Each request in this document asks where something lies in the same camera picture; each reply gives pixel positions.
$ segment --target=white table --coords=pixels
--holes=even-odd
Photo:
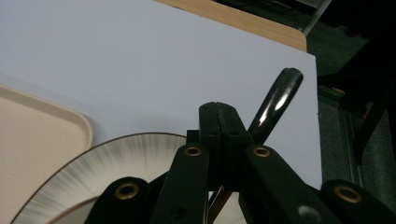
[[[0,83],[84,114],[95,145],[184,135],[212,101],[248,127],[280,71],[295,67],[303,84],[265,145],[321,184],[313,55],[149,0],[5,1],[0,36]]]

